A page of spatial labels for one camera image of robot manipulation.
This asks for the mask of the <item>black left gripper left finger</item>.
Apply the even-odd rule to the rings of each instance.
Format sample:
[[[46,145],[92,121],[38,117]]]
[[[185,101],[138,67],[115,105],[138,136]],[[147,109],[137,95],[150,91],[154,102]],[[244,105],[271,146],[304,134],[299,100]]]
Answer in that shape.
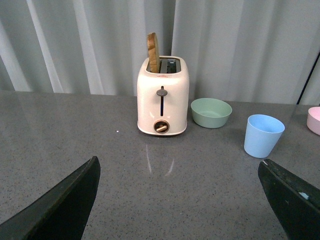
[[[101,167],[94,156],[0,225],[2,240],[80,240],[96,199]]]

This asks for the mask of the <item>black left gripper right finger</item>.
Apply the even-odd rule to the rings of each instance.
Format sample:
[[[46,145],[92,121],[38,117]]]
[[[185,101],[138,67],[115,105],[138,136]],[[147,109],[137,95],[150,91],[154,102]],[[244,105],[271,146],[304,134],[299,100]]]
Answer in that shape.
[[[320,238],[320,190],[265,159],[258,177],[266,198],[289,240]]]

